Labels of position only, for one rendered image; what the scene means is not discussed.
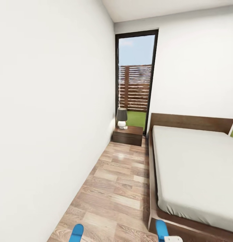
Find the sandal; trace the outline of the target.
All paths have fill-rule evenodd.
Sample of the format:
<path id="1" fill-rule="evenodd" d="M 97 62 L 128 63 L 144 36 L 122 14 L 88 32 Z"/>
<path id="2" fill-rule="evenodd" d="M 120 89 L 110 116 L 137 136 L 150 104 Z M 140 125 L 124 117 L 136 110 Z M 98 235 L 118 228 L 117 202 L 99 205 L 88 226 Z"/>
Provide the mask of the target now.
<path id="1" fill-rule="evenodd" d="M 82 224 L 76 224 L 72 231 L 69 242 L 80 242 L 83 235 L 84 226 Z"/>
<path id="2" fill-rule="evenodd" d="M 163 220 L 157 220 L 156 230 L 158 242 L 164 242 L 164 236 L 169 236 L 166 223 Z"/>

